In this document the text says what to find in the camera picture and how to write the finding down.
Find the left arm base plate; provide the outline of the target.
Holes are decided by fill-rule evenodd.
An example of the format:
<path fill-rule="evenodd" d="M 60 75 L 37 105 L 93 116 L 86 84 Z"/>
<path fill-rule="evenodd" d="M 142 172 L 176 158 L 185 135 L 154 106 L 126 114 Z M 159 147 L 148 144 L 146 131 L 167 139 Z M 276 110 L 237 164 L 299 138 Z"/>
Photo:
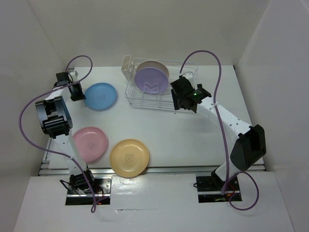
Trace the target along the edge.
<path fill-rule="evenodd" d="M 64 180 L 60 180 L 60 183 L 66 188 L 67 196 L 65 205 L 76 206 L 76 205 L 92 205 L 93 197 L 89 190 L 77 190 L 72 185 Z M 95 185 L 93 191 L 95 194 L 95 200 L 97 205 L 109 205 L 111 200 L 112 190 L 112 178 L 111 177 L 99 177 L 94 179 Z"/>

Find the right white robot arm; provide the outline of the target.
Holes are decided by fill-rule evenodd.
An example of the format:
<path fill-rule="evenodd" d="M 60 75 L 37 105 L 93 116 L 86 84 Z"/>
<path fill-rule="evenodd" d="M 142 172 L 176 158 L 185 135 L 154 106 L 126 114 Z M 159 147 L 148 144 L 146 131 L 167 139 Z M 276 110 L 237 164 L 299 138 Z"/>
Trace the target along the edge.
<path fill-rule="evenodd" d="M 228 184 L 227 177 L 248 170 L 266 154 L 262 126 L 252 126 L 242 121 L 220 104 L 214 103 L 214 97 L 201 84 L 195 89 L 184 76 L 170 85 L 175 110 L 191 110 L 224 130 L 224 146 L 228 157 L 211 173 L 211 184 L 215 189 L 223 189 Z"/>

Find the pink plate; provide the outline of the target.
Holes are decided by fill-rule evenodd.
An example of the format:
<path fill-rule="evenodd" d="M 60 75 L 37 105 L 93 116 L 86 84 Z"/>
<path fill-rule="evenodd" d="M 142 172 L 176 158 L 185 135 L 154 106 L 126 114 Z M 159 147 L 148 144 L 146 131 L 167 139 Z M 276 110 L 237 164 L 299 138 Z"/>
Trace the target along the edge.
<path fill-rule="evenodd" d="M 86 163 L 99 159 L 107 149 L 108 138 L 97 127 L 85 127 L 73 135 L 76 147 Z"/>

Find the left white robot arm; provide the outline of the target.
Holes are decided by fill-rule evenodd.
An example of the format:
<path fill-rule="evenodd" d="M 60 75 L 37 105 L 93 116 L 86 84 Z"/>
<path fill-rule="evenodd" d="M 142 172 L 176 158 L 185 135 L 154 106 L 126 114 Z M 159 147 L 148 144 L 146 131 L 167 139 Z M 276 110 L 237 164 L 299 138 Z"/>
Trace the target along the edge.
<path fill-rule="evenodd" d="M 81 84 L 73 83 L 77 77 L 78 73 L 72 69 L 57 73 L 53 92 L 44 100 L 37 101 L 35 107 L 43 133 L 52 139 L 60 153 L 65 154 L 70 175 L 68 186 L 76 193 L 89 194 L 95 189 L 96 181 L 75 145 L 72 118 L 66 106 L 68 99 L 74 102 L 85 99 Z"/>

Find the orange plate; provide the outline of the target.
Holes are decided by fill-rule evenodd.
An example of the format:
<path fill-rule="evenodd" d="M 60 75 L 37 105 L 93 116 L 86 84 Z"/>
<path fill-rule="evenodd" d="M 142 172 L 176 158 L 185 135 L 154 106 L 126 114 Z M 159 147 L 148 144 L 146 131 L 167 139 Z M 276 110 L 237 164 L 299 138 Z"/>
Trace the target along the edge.
<path fill-rule="evenodd" d="M 144 143 L 136 139 L 125 139 L 113 147 L 110 165 L 118 176 L 134 178 L 146 169 L 149 159 L 149 150 Z"/>

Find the blue plate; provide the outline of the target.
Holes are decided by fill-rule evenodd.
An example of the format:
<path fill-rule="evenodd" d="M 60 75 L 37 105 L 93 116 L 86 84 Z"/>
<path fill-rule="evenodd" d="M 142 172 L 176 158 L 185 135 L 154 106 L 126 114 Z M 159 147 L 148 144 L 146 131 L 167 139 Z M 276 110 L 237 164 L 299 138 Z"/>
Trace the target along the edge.
<path fill-rule="evenodd" d="M 84 93 L 85 105 L 94 111 L 104 111 L 114 105 L 118 98 L 115 87 L 109 83 L 91 85 Z"/>

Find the cream plate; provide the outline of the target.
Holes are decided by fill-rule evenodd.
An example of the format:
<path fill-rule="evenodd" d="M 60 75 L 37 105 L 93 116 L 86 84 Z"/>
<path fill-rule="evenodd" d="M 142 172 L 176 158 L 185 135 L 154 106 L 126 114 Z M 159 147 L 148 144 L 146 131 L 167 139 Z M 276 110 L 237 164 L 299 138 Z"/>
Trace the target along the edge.
<path fill-rule="evenodd" d="M 137 66 L 136 72 L 138 72 L 139 70 L 141 70 L 143 68 L 148 68 L 148 67 L 161 70 L 167 76 L 167 78 L 169 78 L 169 71 L 168 71 L 167 67 L 163 63 L 161 63 L 157 60 L 146 60 L 146 61 L 142 62 L 141 64 L 139 64 Z"/>

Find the white cutlery holder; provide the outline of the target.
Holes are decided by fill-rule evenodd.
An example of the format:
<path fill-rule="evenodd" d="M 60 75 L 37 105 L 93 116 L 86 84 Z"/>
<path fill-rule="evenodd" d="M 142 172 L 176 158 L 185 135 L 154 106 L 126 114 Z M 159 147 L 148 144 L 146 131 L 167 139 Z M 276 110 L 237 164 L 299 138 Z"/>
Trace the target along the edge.
<path fill-rule="evenodd" d="M 128 81 L 131 74 L 131 55 L 126 55 L 123 57 L 121 72 Z"/>

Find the purple plate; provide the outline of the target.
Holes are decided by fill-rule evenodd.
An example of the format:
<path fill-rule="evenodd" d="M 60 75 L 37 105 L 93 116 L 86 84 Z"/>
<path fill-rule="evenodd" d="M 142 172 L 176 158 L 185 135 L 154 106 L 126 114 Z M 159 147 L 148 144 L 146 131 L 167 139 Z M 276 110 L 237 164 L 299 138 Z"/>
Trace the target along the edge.
<path fill-rule="evenodd" d="M 146 67 L 137 71 L 134 82 L 139 90 L 148 94 L 162 93 L 169 84 L 168 77 L 164 72 L 153 67 Z"/>

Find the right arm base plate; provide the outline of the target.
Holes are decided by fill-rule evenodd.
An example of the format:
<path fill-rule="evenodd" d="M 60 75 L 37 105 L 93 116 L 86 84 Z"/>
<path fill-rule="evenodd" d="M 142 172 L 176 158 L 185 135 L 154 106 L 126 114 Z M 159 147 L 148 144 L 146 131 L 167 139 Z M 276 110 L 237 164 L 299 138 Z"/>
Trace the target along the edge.
<path fill-rule="evenodd" d="M 199 203 L 228 202 L 230 197 L 232 197 L 232 201 L 242 201 L 239 182 L 236 177 L 229 182 L 227 192 L 224 195 L 221 194 L 221 188 L 217 188 L 212 183 L 210 176 L 197 176 L 193 187 L 197 189 Z"/>

